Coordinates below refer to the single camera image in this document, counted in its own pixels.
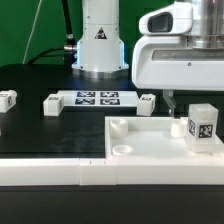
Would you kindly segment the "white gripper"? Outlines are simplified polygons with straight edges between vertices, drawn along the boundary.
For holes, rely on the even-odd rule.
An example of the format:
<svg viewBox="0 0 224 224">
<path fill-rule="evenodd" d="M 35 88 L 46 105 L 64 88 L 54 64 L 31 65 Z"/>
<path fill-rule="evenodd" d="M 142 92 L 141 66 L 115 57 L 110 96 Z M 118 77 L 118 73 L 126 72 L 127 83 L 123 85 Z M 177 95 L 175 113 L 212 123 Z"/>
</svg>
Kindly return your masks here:
<svg viewBox="0 0 224 224">
<path fill-rule="evenodd" d="M 173 90 L 224 91 L 224 1 L 176 1 L 139 21 L 132 58 L 139 89 L 161 89 L 174 117 Z"/>
</svg>

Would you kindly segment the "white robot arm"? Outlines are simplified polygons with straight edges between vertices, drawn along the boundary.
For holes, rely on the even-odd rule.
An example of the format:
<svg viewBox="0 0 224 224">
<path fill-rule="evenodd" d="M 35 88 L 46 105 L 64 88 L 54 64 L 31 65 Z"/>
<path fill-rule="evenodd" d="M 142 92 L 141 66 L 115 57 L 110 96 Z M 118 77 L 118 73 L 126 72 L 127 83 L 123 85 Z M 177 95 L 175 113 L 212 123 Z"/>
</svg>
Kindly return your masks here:
<svg viewBox="0 0 224 224">
<path fill-rule="evenodd" d="M 175 0 L 141 17 L 132 63 L 119 38 L 119 0 L 83 0 L 83 36 L 72 68 L 89 78 L 130 69 L 139 89 L 224 91 L 224 0 Z"/>
</svg>

